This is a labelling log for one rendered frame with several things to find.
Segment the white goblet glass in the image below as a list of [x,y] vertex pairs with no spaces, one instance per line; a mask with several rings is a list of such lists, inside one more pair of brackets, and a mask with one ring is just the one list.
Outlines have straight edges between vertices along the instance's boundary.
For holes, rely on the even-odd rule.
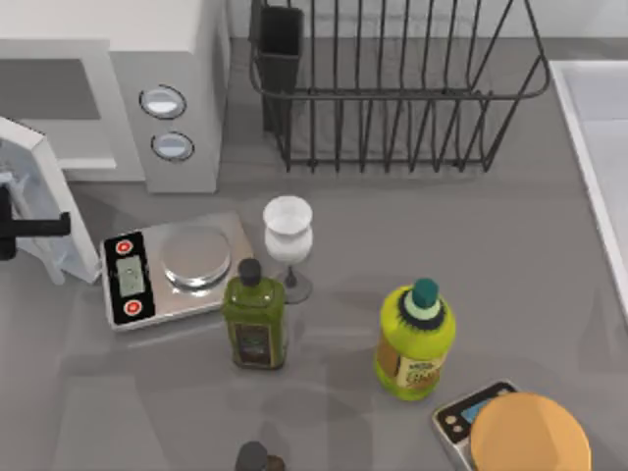
[[286,304],[306,300],[312,283],[296,270],[313,246],[313,210],[309,203],[296,195],[281,195],[264,207],[264,243],[268,254],[285,269],[277,276],[285,288]]

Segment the dark green oil bottle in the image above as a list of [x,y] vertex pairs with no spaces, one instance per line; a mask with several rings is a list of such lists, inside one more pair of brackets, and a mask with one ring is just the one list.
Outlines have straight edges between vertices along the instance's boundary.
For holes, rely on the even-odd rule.
[[232,347],[232,360],[243,369],[278,370],[287,356],[285,288],[262,273],[255,258],[237,265],[226,287],[222,314]]

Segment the silver kitchen scale black panel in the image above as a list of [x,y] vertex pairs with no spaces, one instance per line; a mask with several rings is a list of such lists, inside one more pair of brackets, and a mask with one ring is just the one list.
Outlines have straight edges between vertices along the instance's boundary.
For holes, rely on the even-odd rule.
[[106,315],[123,332],[218,311],[253,250],[237,212],[211,213],[102,241]]

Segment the yellow-green bottle teal cap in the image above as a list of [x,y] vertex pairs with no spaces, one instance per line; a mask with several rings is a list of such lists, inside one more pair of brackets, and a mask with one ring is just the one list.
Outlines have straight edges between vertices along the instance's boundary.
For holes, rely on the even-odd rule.
[[374,369],[382,386],[406,401],[421,400],[438,385],[456,338],[456,318],[431,278],[402,286],[384,299]]

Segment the round silver microwave knob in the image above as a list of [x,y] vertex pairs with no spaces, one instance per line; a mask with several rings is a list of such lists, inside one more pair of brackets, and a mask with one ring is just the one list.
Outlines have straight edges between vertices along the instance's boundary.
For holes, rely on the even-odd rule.
[[138,96],[139,106],[144,113],[158,120],[173,120],[181,116],[187,108],[181,92],[166,84],[142,90]]
[[185,161],[195,150],[192,140],[177,131],[154,135],[151,138],[151,149],[157,157],[171,162]]

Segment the black cutlery holder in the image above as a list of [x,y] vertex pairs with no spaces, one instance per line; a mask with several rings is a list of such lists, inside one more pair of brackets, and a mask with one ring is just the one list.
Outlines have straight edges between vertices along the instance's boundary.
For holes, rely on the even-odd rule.
[[293,94],[302,56],[304,14],[299,8],[251,1],[249,40],[261,88]]

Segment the dark bottle grey cap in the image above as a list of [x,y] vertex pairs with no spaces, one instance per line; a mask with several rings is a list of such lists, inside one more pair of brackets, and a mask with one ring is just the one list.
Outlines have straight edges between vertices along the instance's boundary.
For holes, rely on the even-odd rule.
[[259,442],[243,444],[235,459],[235,471],[287,471],[284,460],[270,454]]

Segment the pale microwave oven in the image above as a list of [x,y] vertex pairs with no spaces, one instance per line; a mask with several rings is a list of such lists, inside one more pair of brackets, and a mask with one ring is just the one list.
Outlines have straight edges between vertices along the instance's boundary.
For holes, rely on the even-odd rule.
[[[45,134],[70,180],[213,193],[230,53],[226,0],[0,0],[0,117]],[[140,108],[159,84],[185,97],[178,118]],[[189,159],[152,151],[172,131]]]

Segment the white microwave door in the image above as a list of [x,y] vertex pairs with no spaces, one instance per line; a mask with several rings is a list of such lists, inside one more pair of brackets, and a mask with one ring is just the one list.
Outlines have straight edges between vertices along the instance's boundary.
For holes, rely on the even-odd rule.
[[4,117],[0,117],[1,184],[10,190],[15,220],[71,215],[69,235],[19,237],[17,254],[22,250],[38,258],[56,285],[68,275],[88,284],[96,282],[99,256],[46,135]]

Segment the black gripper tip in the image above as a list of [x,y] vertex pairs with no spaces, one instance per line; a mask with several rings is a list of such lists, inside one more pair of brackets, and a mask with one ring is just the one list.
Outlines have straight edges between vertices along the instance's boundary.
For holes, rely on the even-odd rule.
[[60,214],[57,220],[15,220],[12,196],[6,184],[0,185],[0,261],[16,257],[19,237],[68,236],[71,233],[71,215]]

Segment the kitchen scale orange round plate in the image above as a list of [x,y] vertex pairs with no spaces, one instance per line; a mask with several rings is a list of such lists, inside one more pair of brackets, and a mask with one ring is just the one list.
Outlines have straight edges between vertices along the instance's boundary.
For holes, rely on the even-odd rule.
[[506,379],[438,407],[432,423],[455,471],[593,471],[572,413]]

